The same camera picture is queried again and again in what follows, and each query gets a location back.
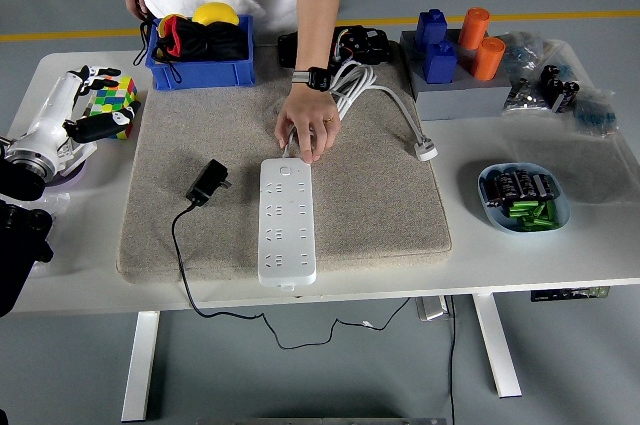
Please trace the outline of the person's left hand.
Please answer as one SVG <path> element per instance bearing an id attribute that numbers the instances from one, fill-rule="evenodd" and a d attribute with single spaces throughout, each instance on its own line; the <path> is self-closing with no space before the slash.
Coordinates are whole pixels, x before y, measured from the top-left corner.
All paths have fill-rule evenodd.
<path id="1" fill-rule="evenodd" d="M 279 112 L 274 134 L 279 146 L 288 143 L 290 128 L 297 131 L 300 155 L 307 164 L 331 149 L 341 130 L 337 105 L 328 92 L 293 84 Z"/>

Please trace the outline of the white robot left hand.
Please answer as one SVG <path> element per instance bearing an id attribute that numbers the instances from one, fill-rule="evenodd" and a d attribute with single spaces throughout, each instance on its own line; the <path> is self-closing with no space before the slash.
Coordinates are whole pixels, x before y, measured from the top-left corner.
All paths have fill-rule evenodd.
<path id="1" fill-rule="evenodd" d="M 79 97 L 119 85 L 115 68 L 83 66 L 61 76 L 27 131 L 7 149 L 6 159 L 45 181 L 67 176 L 97 149 L 96 142 L 130 129 L 141 103 L 132 99 L 121 109 L 72 118 Z"/>

